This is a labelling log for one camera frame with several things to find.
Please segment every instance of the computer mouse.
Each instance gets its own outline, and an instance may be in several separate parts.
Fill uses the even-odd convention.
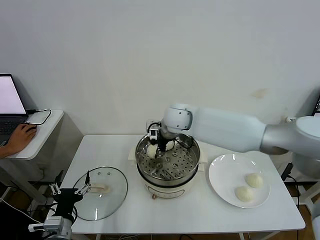
[[[31,131],[32,129],[37,129],[37,126],[33,126],[33,127],[30,127],[27,131],[25,131],[26,133]]]

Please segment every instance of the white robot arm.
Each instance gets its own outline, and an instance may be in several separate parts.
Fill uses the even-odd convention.
[[[295,123],[266,125],[256,117],[236,112],[173,104],[166,109],[160,133],[166,139],[185,134],[236,152],[292,151],[320,159],[320,118],[304,116]]]

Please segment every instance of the monitor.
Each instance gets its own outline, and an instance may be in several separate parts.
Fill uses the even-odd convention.
[[[0,114],[26,114],[10,75],[0,75]]]

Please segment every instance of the white table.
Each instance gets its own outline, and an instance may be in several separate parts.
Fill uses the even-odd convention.
[[[30,115],[27,122],[33,124],[42,123],[49,112],[37,112],[33,115]],[[50,117],[45,121],[43,125],[37,126],[37,131],[35,137],[31,140],[28,146],[25,147],[21,152],[17,154],[8,156],[7,158],[0,160],[0,167],[3,168],[9,176],[11,176],[16,184],[23,189],[31,198],[35,199],[38,203],[44,203],[46,201],[46,197],[43,196],[34,186],[32,186],[24,173],[21,172],[15,165],[15,161],[28,161],[33,159],[42,146],[45,144],[46,140],[52,133],[52,131],[57,126],[58,122],[64,115],[62,110],[51,110]]]
[[[128,162],[130,149],[142,135],[86,135],[62,182],[72,188],[87,170],[111,166],[121,170],[128,181],[128,193],[122,206],[111,216],[98,221],[78,217],[72,226],[75,234],[199,234],[260,233],[258,239],[278,231],[305,227],[295,203],[268,155],[252,151],[253,158],[268,175],[271,193],[265,204],[242,209],[225,202],[208,184],[208,170],[198,172],[194,185],[180,198],[153,200],[145,189],[137,167]],[[207,151],[208,162],[231,151],[199,143]]]

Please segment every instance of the table leg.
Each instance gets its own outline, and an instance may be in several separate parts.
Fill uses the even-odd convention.
[[[14,179],[15,183],[31,198],[40,204],[44,204],[46,202],[46,197],[28,182],[23,173],[15,166],[12,160],[5,158],[1,159],[0,167],[2,167],[8,173],[8,175]]]
[[[243,232],[239,232],[240,240],[245,240],[245,236]]]
[[[277,233],[279,233],[280,231],[273,231],[273,232],[256,232],[254,234],[254,236],[252,236],[250,239],[251,240],[266,240],[269,239],[271,237],[273,237],[274,235],[276,235]]]
[[[72,234],[71,239],[72,240],[90,240],[90,238],[88,238],[84,234]]]
[[[312,199],[315,195],[320,193],[320,181],[318,181],[315,185],[310,187],[307,191],[301,192],[300,200],[304,201],[305,199]]]

